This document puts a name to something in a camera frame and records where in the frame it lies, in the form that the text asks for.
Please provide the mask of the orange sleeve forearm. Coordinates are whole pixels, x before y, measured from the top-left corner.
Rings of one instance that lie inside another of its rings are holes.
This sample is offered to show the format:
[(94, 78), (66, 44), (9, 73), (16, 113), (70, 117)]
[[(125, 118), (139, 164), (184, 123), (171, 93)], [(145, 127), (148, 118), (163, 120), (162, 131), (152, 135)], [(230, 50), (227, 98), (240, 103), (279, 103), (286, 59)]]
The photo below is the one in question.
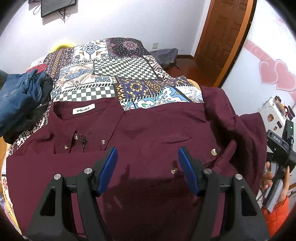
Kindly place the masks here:
[(272, 237), (288, 216), (289, 198), (286, 196), (282, 202), (276, 204), (272, 212), (269, 212), (265, 207), (262, 207), (261, 210), (268, 227), (269, 235)]

